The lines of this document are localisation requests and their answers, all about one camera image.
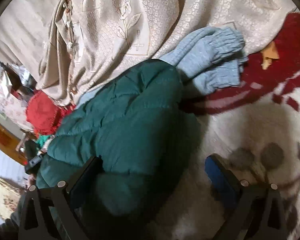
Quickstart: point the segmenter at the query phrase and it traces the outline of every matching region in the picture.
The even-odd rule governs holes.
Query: bed
[[[291,0],[13,0],[0,17],[0,60],[25,65],[37,89],[66,106],[135,64],[159,58],[207,25],[231,25],[242,32],[246,54],[257,52],[295,9]],[[207,138],[215,139],[216,131],[210,129]],[[216,150],[205,143],[204,154],[196,156],[166,212],[149,225],[157,239],[212,237],[222,224],[221,216],[207,223],[195,212],[222,213],[198,168],[207,152]],[[197,205],[189,205],[196,200]],[[205,226],[198,230],[197,223]]]

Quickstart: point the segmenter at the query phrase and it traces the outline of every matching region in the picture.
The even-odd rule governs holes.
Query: red and white rug
[[[211,239],[223,208],[211,194],[204,160],[219,154],[238,179],[275,183],[284,199],[289,240],[300,236],[300,14],[274,39],[280,59],[262,70],[249,56],[242,84],[184,103],[201,114],[202,143],[178,188],[149,226],[156,239]]]

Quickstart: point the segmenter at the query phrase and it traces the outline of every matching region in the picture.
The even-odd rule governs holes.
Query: metal screw
[[[31,185],[30,187],[29,187],[29,191],[34,191],[35,190],[35,185]]]
[[[272,183],[272,184],[270,185],[270,187],[271,187],[273,190],[277,190],[277,189],[278,189],[278,186],[277,186],[276,184],[274,184],[274,183]]]
[[[64,187],[66,182],[64,180],[58,182],[58,187]]]
[[[245,180],[245,179],[241,180],[241,181],[240,181],[240,184],[241,184],[242,186],[244,186],[244,187],[249,186],[249,182],[248,182],[247,180]]]

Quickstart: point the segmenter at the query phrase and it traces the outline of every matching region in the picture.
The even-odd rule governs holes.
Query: yellow object
[[[266,70],[272,64],[272,59],[279,59],[279,54],[274,41],[271,41],[263,50],[261,50],[261,53],[263,58],[263,70]]]

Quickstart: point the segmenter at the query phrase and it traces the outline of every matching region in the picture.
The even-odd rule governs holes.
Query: floral pillow
[[[21,197],[20,189],[0,179],[0,218],[5,220],[17,209]]]

